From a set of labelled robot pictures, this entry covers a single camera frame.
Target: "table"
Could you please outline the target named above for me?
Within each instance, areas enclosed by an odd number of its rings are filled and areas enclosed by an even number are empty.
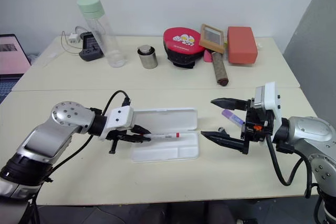
[[[96,137],[74,159],[52,175],[38,197],[40,205],[102,205],[233,198],[263,198],[303,195],[306,171],[300,167],[293,184],[283,186],[274,172],[268,150],[250,144],[248,155],[220,147],[199,130],[224,127],[232,137],[240,129],[224,118],[221,108],[210,104],[219,97],[250,99],[254,88],[244,89],[125,89],[136,109],[195,107],[198,109],[199,158],[189,161],[133,163],[130,143],[119,142],[117,154],[108,154],[110,142]],[[15,91],[0,104],[0,166],[38,124],[49,117],[51,108],[64,100],[87,107],[103,108],[112,90]],[[283,117],[315,116],[302,91],[280,88]],[[120,106],[122,95],[113,101]],[[245,118],[244,111],[235,111]],[[76,134],[60,161],[78,149],[88,135]],[[299,159],[277,153],[284,176]]]
[[[232,65],[225,61],[229,77],[227,87],[216,83],[213,65],[202,59],[194,69],[175,67],[167,60],[162,37],[118,37],[128,62],[121,68],[112,68],[106,59],[86,62],[78,55],[67,52],[59,55],[47,66],[32,66],[14,87],[26,90],[83,90],[83,89],[229,89],[262,86],[276,81],[278,87],[297,88],[299,82],[288,67],[272,38],[256,38],[262,48],[253,65]],[[140,45],[149,44],[156,50],[159,65],[144,69],[136,52]],[[62,52],[57,37],[41,54],[43,60]]]

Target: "white plastic box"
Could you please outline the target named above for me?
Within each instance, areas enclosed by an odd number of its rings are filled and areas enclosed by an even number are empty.
[[[195,159],[198,157],[197,110],[171,108],[134,111],[134,124],[152,134],[180,133],[178,138],[152,138],[150,142],[133,143],[131,158],[134,162],[157,162]]]

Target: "laptop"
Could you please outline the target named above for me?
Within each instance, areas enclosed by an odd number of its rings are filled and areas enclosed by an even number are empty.
[[[29,67],[28,58],[16,36],[0,35],[0,103]]]

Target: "pink object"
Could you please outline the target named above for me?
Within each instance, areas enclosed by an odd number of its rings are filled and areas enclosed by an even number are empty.
[[[230,63],[255,63],[258,49],[250,27],[230,26],[227,30],[228,60]]]
[[[15,35],[0,37],[0,74],[21,74],[30,67]]]
[[[203,60],[205,62],[212,62],[212,55],[208,50],[204,51]]]

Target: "laptop screen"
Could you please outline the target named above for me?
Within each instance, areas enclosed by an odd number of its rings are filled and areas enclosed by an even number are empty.
[[[23,74],[29,67],[29,61],[15,35],[0,35],[0,75]]]

